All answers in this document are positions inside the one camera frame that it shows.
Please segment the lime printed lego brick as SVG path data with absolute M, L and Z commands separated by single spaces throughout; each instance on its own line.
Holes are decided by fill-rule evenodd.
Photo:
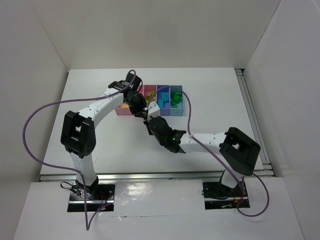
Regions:
M 155 99 L 154 98 L 151 98 L 151 96 L 150 95 L 147 95 L 146 97 L 145 97 L 145 101 L 146 101 L 146 103 L 148 104 L 149 102 L 153 102 Z

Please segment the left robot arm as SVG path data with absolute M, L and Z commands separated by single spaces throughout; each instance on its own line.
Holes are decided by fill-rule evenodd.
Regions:
M 128 72 L 124 80 L 112 82 L 87 107 L 77 112 L 70 110 L 64 116 L 60 142 L 77 170 L 76 185 L 89 196 L 98 192 L 99 184 L 92 159 L 97 143 L 95 129 L 109 113 L 122 104 L 127 104 L 133 115 L 139 115 L 147 105 L 140 92 L 141 87 L 142 79 Z

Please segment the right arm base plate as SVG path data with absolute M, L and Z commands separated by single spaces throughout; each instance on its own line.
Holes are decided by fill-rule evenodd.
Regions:
M 248 194 L 243 194 L 239 186 L 229 188 L 218 181 L 204 181 L 201 194 L 205 210 L 250 208 Z

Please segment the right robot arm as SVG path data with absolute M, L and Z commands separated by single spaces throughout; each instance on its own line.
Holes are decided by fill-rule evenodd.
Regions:
M 236 127 L 221 133 L 190 133 L 172 129 L 158 116 L 144 120 L 149 135 L 174 154 L 209 153 L 224 167 L 220 183 L 230 189 L 240 187 L 246 192 L 242 180 L 251 176 L 257 163 L 261 146 Z

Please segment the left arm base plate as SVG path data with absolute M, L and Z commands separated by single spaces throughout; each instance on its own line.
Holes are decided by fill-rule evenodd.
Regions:
M 84 212 L 84 190 L 75 183 L 70 183 L 67 181 L 62 181 L 60 183 L 60 187 L 70 191 L 67 212 Z M 87 211 L 95 212 L 100 208 L 100 212 L 113 212 L 115 188 L 116 185 L 114 183 L 98 184 L 97 189 L 94 190 L 93 193 L 87 193 Z

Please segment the turquoise arch lego brick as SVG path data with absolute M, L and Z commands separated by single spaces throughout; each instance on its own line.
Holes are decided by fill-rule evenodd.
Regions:
M 160 93 L 160 96 L 161 96 L 162 101 L 163 101 L 164 103 L 169 102 L 169 97 L 168 97 L 168 94 L 167 94 L 166 92 L 161 92 L 161 93 Z

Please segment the dark green lego plate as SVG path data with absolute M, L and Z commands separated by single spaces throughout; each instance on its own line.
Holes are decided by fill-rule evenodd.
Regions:
M 171 106 L 173 108 L 179 108 L 179 103 L 181 102 L 181 98 L 179 96 L 175 96 L 174 98 L 171 99 Z

